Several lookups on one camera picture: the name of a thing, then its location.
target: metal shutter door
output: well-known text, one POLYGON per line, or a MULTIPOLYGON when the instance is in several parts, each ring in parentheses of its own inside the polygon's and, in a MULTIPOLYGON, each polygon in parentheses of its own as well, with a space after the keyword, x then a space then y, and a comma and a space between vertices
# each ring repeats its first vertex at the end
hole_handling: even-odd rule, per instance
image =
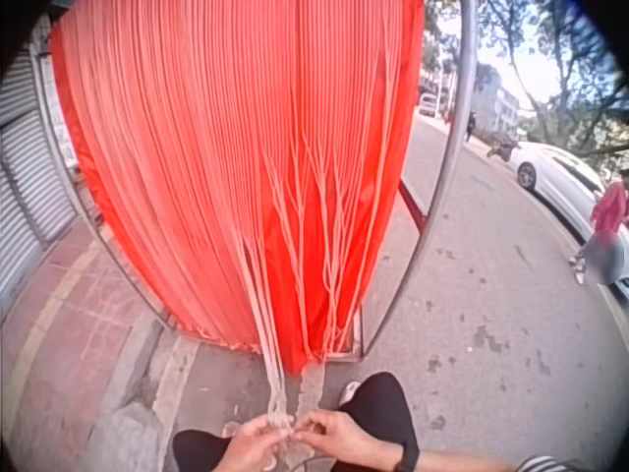
POLYGON ((21 51, 0 84, 0 128, 37 107, 28 51, 21 51))
POLYGON ((53 240, 75 212, 52 163, 53 157, 37 111, 2 130, 2 152, 43 238, 53 240))
POLYGON ((41 256, 41 246, 0 168, 0 321, 41 256))

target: red fabric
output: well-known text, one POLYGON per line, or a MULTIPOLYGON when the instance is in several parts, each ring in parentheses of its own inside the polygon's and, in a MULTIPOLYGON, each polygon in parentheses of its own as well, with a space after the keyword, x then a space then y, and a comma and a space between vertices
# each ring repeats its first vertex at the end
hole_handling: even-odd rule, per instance
POLYGON ((82 0, 51 36, 81 169, 182 329, 340 349, 408 143, 422 0, 82 0))
POLYGON ((622 182, 609 186, 592 210, 591 219, 596 222, 595 231, 609 230, 617 233, 627 214, 627 196, 622 182))

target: white car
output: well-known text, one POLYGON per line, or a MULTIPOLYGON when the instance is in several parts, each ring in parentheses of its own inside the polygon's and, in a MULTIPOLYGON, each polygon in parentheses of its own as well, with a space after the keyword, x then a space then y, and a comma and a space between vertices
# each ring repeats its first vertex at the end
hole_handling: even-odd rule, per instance
MULTIPOLYGON (((585 241, 590 239, 594 233, 590 215, 605 190, 592 167, 563 149, 538 143, 520 143, 507 165, 521 187, 542 196, 585 241)), ((616 286, 629 299, 629 230, 621 225, 618 234, 625 264, 616 286)))
POLYGON ((422 93, 418 111, 423 115, 434 116, 434 112, 436 111, 436 95, 432 93, 422 93))

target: striped sleeve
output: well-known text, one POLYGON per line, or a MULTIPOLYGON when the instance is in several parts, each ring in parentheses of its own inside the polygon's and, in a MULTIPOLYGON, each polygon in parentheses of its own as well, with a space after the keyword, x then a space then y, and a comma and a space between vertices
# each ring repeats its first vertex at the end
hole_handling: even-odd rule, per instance
POLYGON ((545 455, 540 457, 529 457, 522 462, 516 472, 572 472, 572 469, 560 464, 554 458, 545 455))

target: black pants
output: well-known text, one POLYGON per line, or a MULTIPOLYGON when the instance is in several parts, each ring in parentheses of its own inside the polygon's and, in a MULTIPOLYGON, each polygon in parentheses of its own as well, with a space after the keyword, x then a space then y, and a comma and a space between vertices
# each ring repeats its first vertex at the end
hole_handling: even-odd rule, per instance
MULTIPOLYGON (((366 379, 351 401, 340 411, 375 438, 390 443, 417 443, 409 405, 400 383, 392 374, 381 372, 366 379)), ((208 472, 223 457, 229 439, 203 431, 182 431, 173 438, 173 453, 180 472, 208 472)), ((337 462, 333 472, 370 470, 337 462)))

